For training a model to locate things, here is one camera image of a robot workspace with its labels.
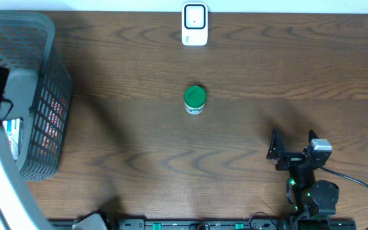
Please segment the green-lidded white jar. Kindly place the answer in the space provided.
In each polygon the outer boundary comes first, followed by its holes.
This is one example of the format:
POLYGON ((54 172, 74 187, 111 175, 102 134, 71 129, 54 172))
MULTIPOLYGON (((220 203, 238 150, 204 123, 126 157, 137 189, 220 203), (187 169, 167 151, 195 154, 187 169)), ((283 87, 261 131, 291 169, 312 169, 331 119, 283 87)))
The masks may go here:
POLYGON ((201 86, 190 86, 185 92, 184 102, 189 114, 200 114, 206 105, 205 90, 201 86))

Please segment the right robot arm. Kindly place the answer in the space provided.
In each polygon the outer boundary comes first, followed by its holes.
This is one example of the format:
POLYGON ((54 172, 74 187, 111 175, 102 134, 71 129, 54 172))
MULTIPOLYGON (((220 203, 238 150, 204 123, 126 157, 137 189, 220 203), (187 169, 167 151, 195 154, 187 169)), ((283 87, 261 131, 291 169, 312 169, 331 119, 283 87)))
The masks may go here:
POLYGON ((287 199, 297 213, 308 219, 336 214, 339 187, 326 180, 317 180, 314 171, 323 167, 332 154, 332 145, 309 131, 309 143, 301 152, 286 151, 281 134, 273 130, 266 158, 276 160, 275 169, 287 171, 287 199))

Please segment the orange chocolate bar wrapper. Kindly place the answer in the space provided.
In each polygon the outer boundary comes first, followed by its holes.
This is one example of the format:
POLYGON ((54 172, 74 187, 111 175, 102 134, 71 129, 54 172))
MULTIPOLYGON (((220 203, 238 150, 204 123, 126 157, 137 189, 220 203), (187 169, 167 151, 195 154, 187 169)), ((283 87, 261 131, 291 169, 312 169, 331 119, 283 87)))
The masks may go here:
POLYGON ((46 151, 50 151, 53 152, 53 154, 58 155, 65 125, 64 118, 66 114, 66 100, 64 98, 52 98, 49 105, 49 108, 45 108, 47 119, 42 123, 44 131, 42 147, 46 151))

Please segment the white medicine box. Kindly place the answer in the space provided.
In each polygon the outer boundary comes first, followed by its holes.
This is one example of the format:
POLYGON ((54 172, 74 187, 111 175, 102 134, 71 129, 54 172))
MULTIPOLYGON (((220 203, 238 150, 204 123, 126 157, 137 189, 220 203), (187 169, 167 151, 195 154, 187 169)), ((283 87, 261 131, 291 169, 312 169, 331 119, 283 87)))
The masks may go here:
POLYGON ((3 127, 9 140, 14 160, 18 160, 22 145, 23 120, 20 118, 3 121, 3 127))

